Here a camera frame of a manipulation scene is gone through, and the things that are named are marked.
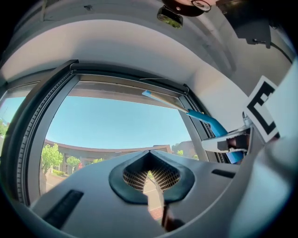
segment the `black slot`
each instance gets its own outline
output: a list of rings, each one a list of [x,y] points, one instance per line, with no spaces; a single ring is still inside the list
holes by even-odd
[[[53,227],[60,229],[75,206],[82,198],[83,193],[75,190],[69,191],[55,207],[44,217],[44,220]]]
[[[223,176],[226,178],[230,178],[230,179],[234,178],[234,176],[235,176],[235,173],[233,173],[233,172],[224,171],[224,170],[220,170],[220,169],[215,169],[211,173],[217,174],[219,176]]]

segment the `mesh grille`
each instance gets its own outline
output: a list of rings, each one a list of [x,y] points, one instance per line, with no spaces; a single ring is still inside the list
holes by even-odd
[[[124,181],[133,188],[143,192],[148,171],[152,172],[156,185],[165,191],[180,179],[179,171],[156,157],[144,157],[125,168]]]

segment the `bush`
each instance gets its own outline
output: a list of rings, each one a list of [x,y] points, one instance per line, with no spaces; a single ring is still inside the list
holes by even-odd
[[[53,169],[53,173],[58,175],[58,176],[64,176],[65,175],[63,171],[59,171],[59,170],[55,170],[55,169]]]

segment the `roof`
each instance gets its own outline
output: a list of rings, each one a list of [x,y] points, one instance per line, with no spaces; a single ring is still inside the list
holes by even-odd
[[[166,148],[167,151],[169,152],[171,151],[171,148],[169,145],[155,145],[153,147],[129,148],[129,149],[97,149],[97,148],[86,148],[86,147],[79,147],[79,146],[73,146],[73,145],[65,145],[65,144],[56,143],[47,139],[45,139],[45,143],[50,145],[57,144],[59,147],[64,147],[67,149],[89,151],[89,152],[136,152],[136,151],[146,151],[146,150],[157,150],[157,149],[163,149],[163,148]]]

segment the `window frame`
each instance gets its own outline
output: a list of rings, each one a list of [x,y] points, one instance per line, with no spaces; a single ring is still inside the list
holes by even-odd
[[[5,174],[4,180],[7,182],[7,189],[11,191],[15,199],[27,206],[40,196],[40,157],[51,121],[73,87],[81,79],[81,81],[86,81],[88,77],[84,75],[97,76],[88,81],[112,82],[122,86],[132,86],[175,96],[185,108],[194,108],[194,105],[187,100],[189,88],[186,86],[139,70],[106,64],[80,64],[78,60],[70,60],[52,71],[37,72],[8,83],[7,89],[36,83],[39,79],[39,83],[26,96],[26,99],[19,107],[16,113],[17,116],[14,117],[11,123],[12,126],[9,128],[10,136],[4,141],[5,151],[2,152],[5,162],[4,166],[1,166],[1,173]],[[42,105],[45,99],[48,99],[46,107]],[[35,115],[33,112],[38,106],[43,113],[35,116],[39,118],[36,119],[35,125],[32,125],[33,132],[22,144],[19,138],[25,136],[26,130],[21,128],[21,125],[28,128],[27,126],[32,121],[32,119],[29,119],[30,117],[33,118]],[[215,154],[207,153],[202,147],[202,139],[208,137],[202,124],[185,113],[180,113],[180,115],[191,136],[198,157],[204,161],[217,162],[214,159]],[[24,143],[27,146],[27,151],[23,153],[23,158],[20,160],[20,149],[21,146],[24,146]],[[9,174],[16,176],[17,171],[20,171],[22,175],[10,179]]]

